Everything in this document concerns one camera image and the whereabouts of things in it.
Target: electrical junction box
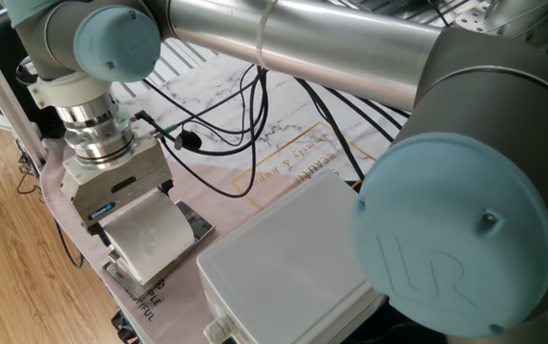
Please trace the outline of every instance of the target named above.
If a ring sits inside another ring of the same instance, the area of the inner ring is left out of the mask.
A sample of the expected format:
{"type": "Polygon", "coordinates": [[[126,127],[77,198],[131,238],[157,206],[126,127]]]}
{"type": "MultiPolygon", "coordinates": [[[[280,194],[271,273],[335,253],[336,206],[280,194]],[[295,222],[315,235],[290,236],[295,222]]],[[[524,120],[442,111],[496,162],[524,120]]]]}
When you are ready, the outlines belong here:
{"type": "Polygon", "coordinates": [[[357,263],[357,193],[322,171],[198,257],[211,343],[340,343],[383,303],[357,263]]]}

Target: silver aluminum tube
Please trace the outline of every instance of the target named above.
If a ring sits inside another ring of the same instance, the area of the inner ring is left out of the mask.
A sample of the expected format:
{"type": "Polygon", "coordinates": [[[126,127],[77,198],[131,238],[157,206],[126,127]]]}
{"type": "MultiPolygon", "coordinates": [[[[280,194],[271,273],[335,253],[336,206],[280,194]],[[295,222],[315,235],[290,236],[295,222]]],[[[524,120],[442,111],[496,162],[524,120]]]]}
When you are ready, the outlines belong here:
{"type": "Polygon", "coordinates": [[[0,111],[9,120],[13,131],[32,158],[36,168],[41,169],[47,159],[47,151],[34,132],[24,109],[19,104],[9,83],[0,71],[0,111]]]}
{"type": "Polygon", "coordinates": [[[167,1],[182,40],[404,110],[440,33],[318,1],[167,1]]]}

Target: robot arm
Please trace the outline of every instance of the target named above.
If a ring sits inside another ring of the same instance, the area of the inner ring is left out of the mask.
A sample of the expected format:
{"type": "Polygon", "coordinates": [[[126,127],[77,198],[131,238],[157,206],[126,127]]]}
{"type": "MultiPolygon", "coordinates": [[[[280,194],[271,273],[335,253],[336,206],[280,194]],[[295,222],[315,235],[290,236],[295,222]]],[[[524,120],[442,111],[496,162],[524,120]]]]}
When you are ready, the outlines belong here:
{"type": "Polygon", "coordinates": [[[367,278],[450,335],[501,335],[548,312],[547,55],[314,1],[25,4],[7,1],[43,79],[140,80],[173,35],[412,110],[355,208],[367,278]]]}

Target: metal frame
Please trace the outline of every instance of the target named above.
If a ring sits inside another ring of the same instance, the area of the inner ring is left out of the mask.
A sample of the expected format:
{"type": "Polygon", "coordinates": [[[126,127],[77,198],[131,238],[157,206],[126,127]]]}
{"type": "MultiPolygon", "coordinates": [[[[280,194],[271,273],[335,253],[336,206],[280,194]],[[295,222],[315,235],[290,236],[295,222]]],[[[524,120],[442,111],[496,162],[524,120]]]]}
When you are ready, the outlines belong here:
{"type": "Polygon", "coordinates": [[[19,104],[9,83],[0,71],[0,111],[9,120],[13,131],[34,161],[36,168],[41,169],[47,160],[47,150],[34,132],[24,109],[19,104]]]}

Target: bolt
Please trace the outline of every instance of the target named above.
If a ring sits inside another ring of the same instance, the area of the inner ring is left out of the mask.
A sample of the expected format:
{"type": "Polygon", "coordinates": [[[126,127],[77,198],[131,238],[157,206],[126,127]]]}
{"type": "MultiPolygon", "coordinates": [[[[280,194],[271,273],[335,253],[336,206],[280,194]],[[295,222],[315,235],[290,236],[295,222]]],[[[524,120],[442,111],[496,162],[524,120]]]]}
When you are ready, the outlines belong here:
{"type": "Polygon", "coordinates": [[[493,215],[493,214],[491,214],[491,213],[486,213],[486,214],[484,215],[484,219],[485,219],[487,222],[491,223],[491,224],[494,224],[494,223],[496,222],[496,217],[495,217],[495,215],[493,215]]]}

